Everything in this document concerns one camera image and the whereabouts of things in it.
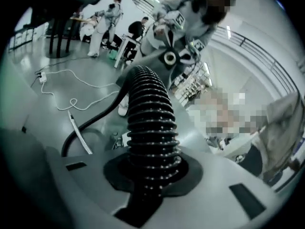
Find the floor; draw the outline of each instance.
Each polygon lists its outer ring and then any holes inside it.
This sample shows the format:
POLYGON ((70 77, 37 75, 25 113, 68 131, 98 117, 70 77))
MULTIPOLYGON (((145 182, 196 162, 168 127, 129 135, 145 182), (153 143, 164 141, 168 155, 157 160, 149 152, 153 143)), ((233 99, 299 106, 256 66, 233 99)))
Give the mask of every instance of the floor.
MULTIPOLYGON (((32 85, 32 89, 39 96, 25 123, 28 133, 33 134, 44 146, 52 146, 60 151, 65 139, 73 131, 73 127, 67 111, 59 111, 51 95, 41 94, 41 84, 38 80, 34 81, 35 71, 41 68, 44 68, 45 72, 70 69, 87 83, 106 85, 115 82, 122 71, 122 67, 114 69, 114 61, 108 59, 107 51, 103 49, 101 49, 99 58, 88 58, 89 45, 85 42, 72 41, 70 45, 71 54, 62 59, 47 58, 45 55, 48 49, 49 39, 40 38, 37 42, 28 43, 9 53, 9 57, 22 73, 27 83, 32 85)), ((44 91, 55 93, 56 101, 60 108, 69 106, 71 98, 78 99, 77 106, 85 108, 91 102, 118 90, 119 87, 117 85, 101 89, 86 86, 79 82, 71 72, 47 75, 47 83, 44 87, 44 91)), ((86 111, 72 108, 71 113, 77 124, 81 125, 106 109, 115 99, 115 96, 116 94, 94 104, 86 111)), ((176 115, 179 132, 178 139, 181 145, 210 152, 204 137, 194 127, 186 110, 173 95, 170 95, 170 98, 176 115)), ((83 137, 94 152, 97 148, 105 148, 105 144, 109 142, 113 133, 117 132, 121 135, 127 131, 127 119, 120 117, 116 109, 87 128, 83 132, 83 137)), ((74 156, 82 153, 85 154, 80 142, 75 140, 71 145, 69 155, 74 156)))

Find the shoe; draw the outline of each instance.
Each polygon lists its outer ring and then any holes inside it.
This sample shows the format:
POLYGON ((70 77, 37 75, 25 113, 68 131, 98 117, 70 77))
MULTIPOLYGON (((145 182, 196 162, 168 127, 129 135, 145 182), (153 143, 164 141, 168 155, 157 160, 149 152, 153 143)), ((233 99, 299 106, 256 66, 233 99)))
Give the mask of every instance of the shoe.
POLYGON ((119 116, 126 116, 128 111, 128 96, 125 96, 119 104, 119 116))
POLYGON ((96 57, 99 56, 99 54, 98 54, 98 53, 89 52, 89 53, 87 54, 87 56, 88 56, 88 57, 92 57, 92 58, 96 58, 96 57))

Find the black shirt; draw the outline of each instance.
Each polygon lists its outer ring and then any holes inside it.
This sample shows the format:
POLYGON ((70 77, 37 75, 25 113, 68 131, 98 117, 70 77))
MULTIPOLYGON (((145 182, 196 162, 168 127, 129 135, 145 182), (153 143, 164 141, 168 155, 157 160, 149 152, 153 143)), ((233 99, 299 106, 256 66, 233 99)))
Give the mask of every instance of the black shirt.
POLYGON ((133 39, 137 39, 143 35, 144 29, 144 25, 140 21, 136 21, 129 26, 128 32, 133 34, 133 39))

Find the extension cord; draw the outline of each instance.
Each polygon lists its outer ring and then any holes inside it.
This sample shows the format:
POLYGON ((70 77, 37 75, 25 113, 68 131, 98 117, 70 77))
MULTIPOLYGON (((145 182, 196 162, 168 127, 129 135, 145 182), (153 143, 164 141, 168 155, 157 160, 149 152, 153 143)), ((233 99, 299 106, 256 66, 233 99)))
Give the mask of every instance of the extension cord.
POLYGON ((115 85, 114 83, 110 83, 110 84, 105 85, 105 86, 95 86, 95 85, 91 85, 91 84, 86 83, 85 81, 81 80, 80 78, 78 78, 78 77, 76 76, 76 74, 75 74, 72 70, 61 70, 61 71, 49 72, 49 73, 46 73, 46 72, 43 71, 43 72, 41 72, 41 73, 38 73, 39 81, 40 81, 40 83, 42 84, 42 86, 41 86, 41 93, 42 93, 42 94, 50 94, 50 95, 52 95, 52 96, 54 97, 54 101, 55 101, 56 107, 57 107, 57 109, 60 110, 60 111, 65 111, 65 110, 68 110, 68 109, 71 109, 71 108, 75 108, 75 109, 80 110, 80 111, 85 111, 85 110, 89 109, 93 104, 96 104, 96 103, 98 103, 98 102, 100 102, 100 101, 102 101, 102 100, 104 100, 104 99, 110 97, 110 96, 113 95, 113 94, 119 93, 119 91, 112 92, 112 93, 108 94, 107 96, 105 96, 105 97, 103 97, 103 98, 101 98, 101 99, 99 99, 99 100, 96 100, 96 101, 92 102, 91 104, 89 104, 89 105, 88 105, 86 108, 84 108, 84 109, 78 108, 78 107, 76 106, 76 104, 77 104, 77 102, 78 102, 78 100, 77 100, 76 98, 70 99, 70 104, 71 104, 71 105, 70 105, 69 107, 67 107, 67 108, 59 108, 58 105, 57 105, 57 102, 56 102, 55 94, 52 93, 52 92, 44 92, 44 91, 43 91, 43 87, 44 87, 45 83, 47 82, 47 74, 58 74, 58 73, 64 72, 64 71, 66 71, 66 72, 71 72, 71 73, 75 76, 75 78, 76 78, 77 80, 79 80, 80 82, 82 82, 82 83, 84 83, 84 84, 86 84, 86 85, 88 85, 88 86, 94 87, 94 88, 104 88, 104 87, 107 87, 107 86, 115 85))

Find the rectangular slot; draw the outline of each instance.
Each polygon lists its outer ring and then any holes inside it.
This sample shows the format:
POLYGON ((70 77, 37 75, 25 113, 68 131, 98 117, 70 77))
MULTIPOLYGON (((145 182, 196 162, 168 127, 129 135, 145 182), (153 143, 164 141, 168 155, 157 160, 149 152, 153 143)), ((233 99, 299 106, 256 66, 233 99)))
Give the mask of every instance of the rectangular slot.
POLYGON ((78 162, 78 163, 74 163, 74 164, 70 164, 70 165, 66 165, 67 170, 71 171, 71 170, 76 170, 82 167, 87 166, 84 162, 78 162))
POLYGON ((250 219, 254 219, 266 210, 266 207, 243 184, 230 186, 229 189, 233 192, 250 219))

